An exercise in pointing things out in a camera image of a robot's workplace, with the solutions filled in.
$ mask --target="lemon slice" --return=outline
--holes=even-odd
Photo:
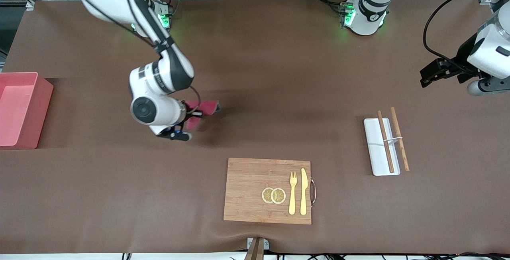
[[[273,200],[274,204],[282,204],[285,201],[285,191],[281,188],[273,189],[271,193],[271,200]]]
[[[273,189],[271,187],[264,188],[264,190],[262,190],[262,200],[268,204],[273,203],[273,200],[271,200],[271,194],[273,194]]]

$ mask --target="cutting board handle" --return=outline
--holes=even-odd
[[[314,199],[312,200],[312,205],[310,207],[314,207],[315,200],[317,199],[317,186],[315,185],[315,181],[312,177],[310,177],[310,184],[314,186]]]

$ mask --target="brown tablecloth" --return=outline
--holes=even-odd
[[[211,252],[263,236],[275,252],[509,253],[510,95],[420,87],[441,2],[393,0],[361,37],[317,0],[182,1],[171,33],[223,107],[190,142],[129,113],[149,46],[80,2],[36,2],[5,71],[38,71],[55,92],[39,149],[0,152],[0,252]],[[430,46],[454,55],[488,16],[456,0]],[[392,106],[411,171],[375,177],[363,119]],[[311,160],[313,224],[223,221],[228,157]]]

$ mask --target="metal handle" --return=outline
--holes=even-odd
[[[317,199],[317,186],[315,185],[315,181],[312,177],[310,177],[310,184],[314,185],[314,199],[312,200],[312,205],[311,205],[311,207],[314,207],[315,200]]]

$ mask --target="white tray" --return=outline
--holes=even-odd
[[[393,138],[391,132],[390,120],[383,118],[384,130],[388,139]],[[372,163],[372,173],[375,176],[383,175],[399,175],[400,167],[398,165],[397,149],[395,149],[396,141],[389,141],[390,156],[393,162],[394,173],[390,172],[388,167],[388,159],[386,158],[386,150],[384,149],[383,135],[381,134],[381,127],[379,126],[378,118],[365,118],[365,133],[367,136],[368,152],[370,154],[370,162]]]

